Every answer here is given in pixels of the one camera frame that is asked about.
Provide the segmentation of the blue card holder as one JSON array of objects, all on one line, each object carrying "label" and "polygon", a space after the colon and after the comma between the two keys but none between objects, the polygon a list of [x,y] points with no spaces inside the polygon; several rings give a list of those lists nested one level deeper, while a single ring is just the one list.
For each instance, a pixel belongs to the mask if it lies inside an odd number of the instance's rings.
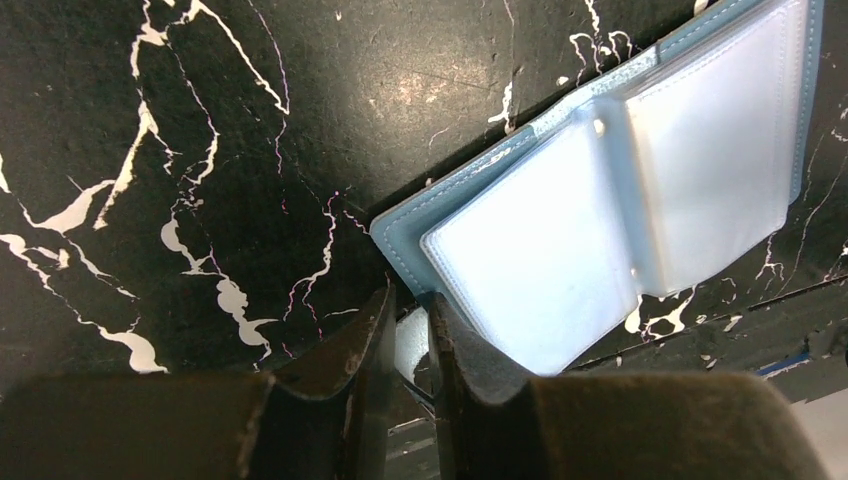
[{"label": "blue card holder", "polygon": [[801,190],[819,1],[720,1],[374,219],[419,300],[440,293],[525,369],[564,370],[644,295],[717,275]]}]

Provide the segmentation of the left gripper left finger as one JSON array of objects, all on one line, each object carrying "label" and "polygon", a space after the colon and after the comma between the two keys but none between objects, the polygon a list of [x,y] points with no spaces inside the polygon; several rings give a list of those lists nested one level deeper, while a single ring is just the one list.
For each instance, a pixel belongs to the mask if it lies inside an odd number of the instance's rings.
[{"label": "left gripper left finger", "polygon": [[1,405],[5,479],[380,479],[396,293],[268,372],[55,375]]}]

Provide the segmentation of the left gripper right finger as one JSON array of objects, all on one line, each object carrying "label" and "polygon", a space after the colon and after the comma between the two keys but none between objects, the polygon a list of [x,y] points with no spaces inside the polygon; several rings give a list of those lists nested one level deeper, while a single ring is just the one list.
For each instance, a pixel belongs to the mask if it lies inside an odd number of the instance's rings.
[{"label": "left gripper right finger", "polygon": [[749,374],[533,374],[436,294],[429,355],[445,479],[824,479],[789,403]]}]

